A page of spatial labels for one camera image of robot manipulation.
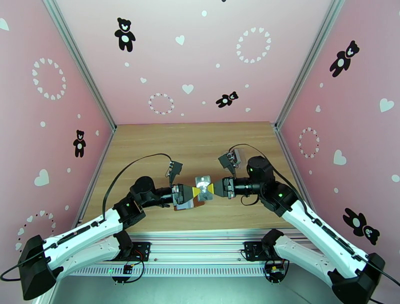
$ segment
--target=pink backdrop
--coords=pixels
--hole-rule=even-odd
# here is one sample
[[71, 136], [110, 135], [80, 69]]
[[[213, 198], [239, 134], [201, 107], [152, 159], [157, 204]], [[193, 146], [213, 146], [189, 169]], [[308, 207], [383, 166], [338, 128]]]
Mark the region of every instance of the pink backdrop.
[[[356, 246], [380, 254], [397, 280], [399, 11], [397, 0], [346, 1], [282, 128], [318, 214]], [[359, 52], [348, 70], [333, 77], [331, 64], [352, 40]], [[353, 234], [345, 208], [363, 213], [380, 232], [376, 245]], [[382, 276], [373, 298], [398, 303], [399, 296], [400, 289]]]
[[[30, 237], [71, 229], [111, 128], [44, 4], [0, 7], [2, 273]], [[77, 130], [86, 142], [82, 158], [73, 146]], [[22, 302], [19, 282], [0, 282], [0, 303]]]
[[57, 0], [117, 124], [275, 121], [330, 2]]

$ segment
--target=teddy bear decal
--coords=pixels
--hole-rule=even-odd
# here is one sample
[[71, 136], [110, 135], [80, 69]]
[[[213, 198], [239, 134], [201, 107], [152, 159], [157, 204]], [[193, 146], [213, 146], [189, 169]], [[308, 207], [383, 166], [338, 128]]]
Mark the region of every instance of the teddy bear decal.
[[238, 99], [239, 96], [236, 94], [235, 91], [232, 92], [232, 94], [223, 94], [222, 98], [218, 99], [215, 103], [218, 105], [218, 108], [223, 108], [225, 106], [230, 106], [232, 104], [232, 101], [235, 99]]
[[84, 157], [84, 147], [86, 147], [84, 134], [85, 132], [76, 130], [76, 139], [73, 141], [73, 145], [75, 146], [75, 157]]
[[332, 63], [329, 71], [333, 71], [332, 76], [338, 76], [343, 70], [347, 71], [350, 67], [351, 58], [360, 51], [360, 48], [353, 40], [347, 47], [346, 51], [341, 50], [337, 53], [337, 59]]
[[376, 245], [378, 237], [381, 235], [377, 229], [367, 225], [367, 220], [361, 212], [357, 215], [353, 210], [346, 208], [344, 211], [347, 215], [343, 215], [344, 222], [353, 228], [353, 233], [358, 237], [365, 236], [372, 245]]
[[135, 35], [130, 31], [131, 22], [126, 19], [118, 18], [119, 29], [115, 32], [115, 37], [119, 38], [119, 48], [121, 51], [132, 52], [134, 49], [132, 41], [136, 41]]

